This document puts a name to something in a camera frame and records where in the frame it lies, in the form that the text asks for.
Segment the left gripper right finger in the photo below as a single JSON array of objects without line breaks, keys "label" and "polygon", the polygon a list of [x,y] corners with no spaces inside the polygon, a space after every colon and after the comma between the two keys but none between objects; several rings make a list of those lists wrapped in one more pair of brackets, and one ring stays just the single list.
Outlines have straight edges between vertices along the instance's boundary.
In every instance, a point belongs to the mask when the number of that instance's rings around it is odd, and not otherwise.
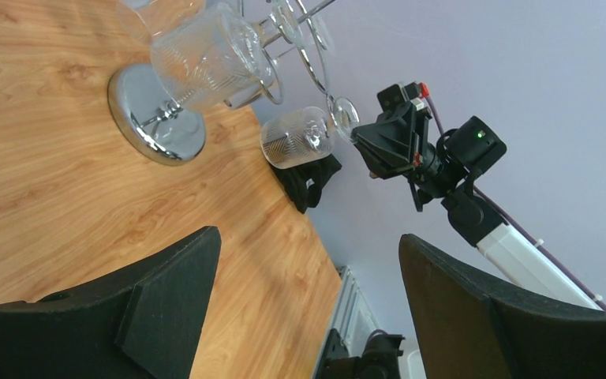
[{"label": "left gripper right finger", "polygon": [[416,235],[398,257],[429,378],[606,378],[606,312],[520,288]]}]

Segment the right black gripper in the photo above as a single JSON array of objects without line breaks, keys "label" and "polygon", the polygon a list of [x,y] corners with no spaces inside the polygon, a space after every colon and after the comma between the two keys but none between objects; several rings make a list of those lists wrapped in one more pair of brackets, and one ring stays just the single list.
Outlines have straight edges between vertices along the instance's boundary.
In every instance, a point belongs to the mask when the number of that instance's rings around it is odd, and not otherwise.
[{"label": "right black gripper", "polygon": [[374,123],[355,128],[354,141],[376,149],[358,149],[371,175],[408,179],[417,199],[447,196],[452,187],[447,163],[427,143],[431,118],[423,103],[405,102],[382,113]]}]

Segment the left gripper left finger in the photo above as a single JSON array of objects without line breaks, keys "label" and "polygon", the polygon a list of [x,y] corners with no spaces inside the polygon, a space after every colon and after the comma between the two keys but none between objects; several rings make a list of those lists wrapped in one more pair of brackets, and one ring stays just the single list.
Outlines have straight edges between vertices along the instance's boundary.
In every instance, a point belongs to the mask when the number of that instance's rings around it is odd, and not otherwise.
[{"label": "left gripper left finger", "polygon": [[0,304],[0,378],[187,378],[221,247],[202,227],[95,280]]}]

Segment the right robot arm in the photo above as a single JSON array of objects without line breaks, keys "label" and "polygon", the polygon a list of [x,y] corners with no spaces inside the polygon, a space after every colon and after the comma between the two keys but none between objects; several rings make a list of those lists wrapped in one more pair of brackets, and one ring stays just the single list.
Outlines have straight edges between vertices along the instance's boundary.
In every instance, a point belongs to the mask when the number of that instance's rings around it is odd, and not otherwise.
[{"label": "right robot arm", "polygon": [[376,122],[351,132],[371,174],[406,178],[417,211],[439,199],[452,228],[513,284],[594,310],[602,301],[520,231],[506,213],[475,187],[507,146],[478,117],[428,140],[434,114],[421,101],[393,106]]}]

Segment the patterned clear wine glass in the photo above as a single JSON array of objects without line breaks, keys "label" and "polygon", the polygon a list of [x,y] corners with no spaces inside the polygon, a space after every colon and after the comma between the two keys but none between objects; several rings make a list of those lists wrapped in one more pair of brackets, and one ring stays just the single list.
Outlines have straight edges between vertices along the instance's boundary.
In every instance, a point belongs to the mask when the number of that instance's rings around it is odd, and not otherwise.
[{"label": "patterned clear wine glass", "polygon": [[274,118],[262,126],[260,147],[278,169],[289,169],[328,157],[337,138],[353,144],[360,125],[354,104],[346,97],[327,97],[327,108],[309,106]]}]

